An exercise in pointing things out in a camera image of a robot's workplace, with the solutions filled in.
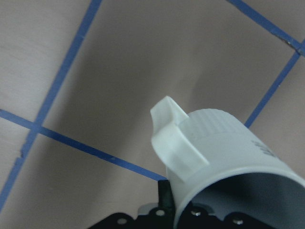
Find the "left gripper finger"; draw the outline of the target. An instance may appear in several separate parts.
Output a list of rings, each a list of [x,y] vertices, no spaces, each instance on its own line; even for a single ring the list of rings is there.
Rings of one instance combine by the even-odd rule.
[[[162,229],[173,229],[175,203],[169,180],[158,181],[158,219]]]

